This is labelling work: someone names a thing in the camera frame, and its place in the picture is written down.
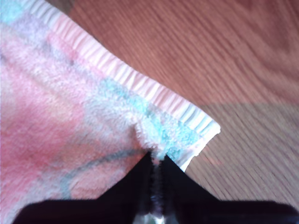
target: black object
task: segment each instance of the black object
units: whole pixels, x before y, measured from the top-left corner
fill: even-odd
[[[96,200],[44,201],[26,206],[14,224],[131,224],[149,212],[167,224],[298,224],[290,205],[220,201],[191,180],[168,156],[153,166],[147,153]]]

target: wood grain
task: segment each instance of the wood grain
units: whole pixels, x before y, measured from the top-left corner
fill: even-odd
[[[222,127],[187,174],[221,199],[299,208],[298,0],[49,0]]]

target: fuzzy fabric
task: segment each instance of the fuzzy fabric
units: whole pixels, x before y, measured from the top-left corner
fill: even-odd
[[[1,1],[3,224],[28,203],[99,197],[144,148],[185,170],[219,131],[47,2]]]

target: hardwood surface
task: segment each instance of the hardwood surface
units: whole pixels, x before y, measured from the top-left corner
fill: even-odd
[[[48,2],[221,125],[191,178],[299,209],[299,0]]]

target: pastel fabric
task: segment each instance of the pastel fabric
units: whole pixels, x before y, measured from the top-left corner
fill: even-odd
[[[136,123],[183,170],[220,132],[43,0],[1,1],[1,222],[50,198],[97,198],[142,158]]]

